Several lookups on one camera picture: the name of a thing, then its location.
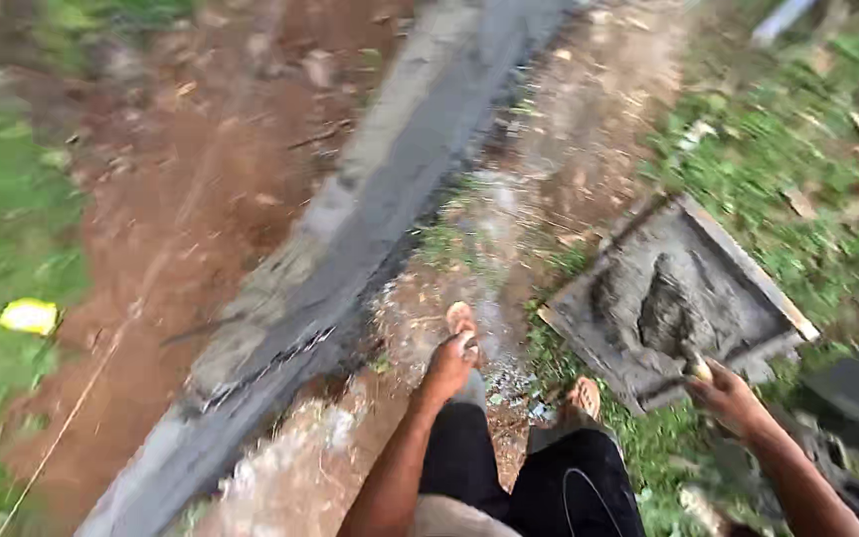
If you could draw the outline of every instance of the dry leaf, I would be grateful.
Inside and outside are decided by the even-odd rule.
[[[817,211],[814,210],[813,205],[810,204],[810,200],[804,195],[804,192],[796,188],[787,188],[781,191],[784,198],[787,198],[787,203],[790,204],[790,208],[794,209],[794,212],[797,213],[798,216],[805,220],[813,220],[817,218]]]

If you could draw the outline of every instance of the person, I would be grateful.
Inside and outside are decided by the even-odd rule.
[[[599,423],[598,386],[581,377],[552,429],[532,429],[512,494],[499,484],[471,308],[447,311],[451,336],[423,381],[338,537],[644,535],[613,435]],[[798,537],[859,537],[859,520],[739,376],[708,361],[713,379],[687,381],[754,453]]]

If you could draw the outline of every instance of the dirt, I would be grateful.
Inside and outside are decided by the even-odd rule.
[[[547,263],[552,254],[579,241],[590,249],[644,192],[632,179],[647,153],[638,140],[680,90],[685,24],[676,1],[598,9],[576,16],[522,71],[532,112],[498,117],[472,174],[474,188],[443,208],[441,219],[459,231],[453,248],[438,254],[442,259],[412,258],[373,305],[383,347],[370,367],[383,372],[363,370],[351,385],[366,389],[351,388],[354,395],[336,403],[348,412],[369,409],[350,412],[349,447],[335,452],[326,434],[313,432],[328,420],[288,421],[288,435],[310,431],[299,450],[278,435],[242,466],[280,454],[289,454],[288,464],[265,465],[272,467],[256,479],[246,472],[230,478],[195,535],[334,535],[447,335],[444,313],[457,300],[477,317],[499,479],[512,490],[529,428],[552,421],[543,401],[558,398],[537,394],[532,382],[527,302],[537,287],[557,285],[559,274]],[[242,487],[246,494],[227,492]],[[295,490],[304,499],[299,512]]]
[[[388,61],[409,17],[408,0],[211,3],[118,75],[65,84],[82,108],[72,176],[93,286],[58,333],[76,358],[12,403],[2,453],[28,480],[60,436],[32,489],[53,533],[74,530],[178,397],[206,337],[162,341],[213,320],[280,245],[379,83],[360,49]],[[332,87],[305,74],[315,50]],[[13,437],[28,414],[49,426]]]

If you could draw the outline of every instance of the black pants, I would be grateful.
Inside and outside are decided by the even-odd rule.
[[[499,485],[478,406],[451,402],[433,423],[420,494],[449,496],[526,537],[644,535],[625,465],[609,436],[578,429],[526,458],[513,494]]]

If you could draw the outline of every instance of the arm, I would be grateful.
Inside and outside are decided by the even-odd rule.
[[[859,537],[859,520],[834,492],[747,384],[714,360],[714,378],[688,381],[688,391],[738,435],[761,464],[798,537]]]
[[[366,477],[360,494],[344,518],[337,537],[406,535],[423,472],[430,430],[446,400],[469,377],[478,348],[466,349],[475,334],[452,336],[433,352],[423,383]]]

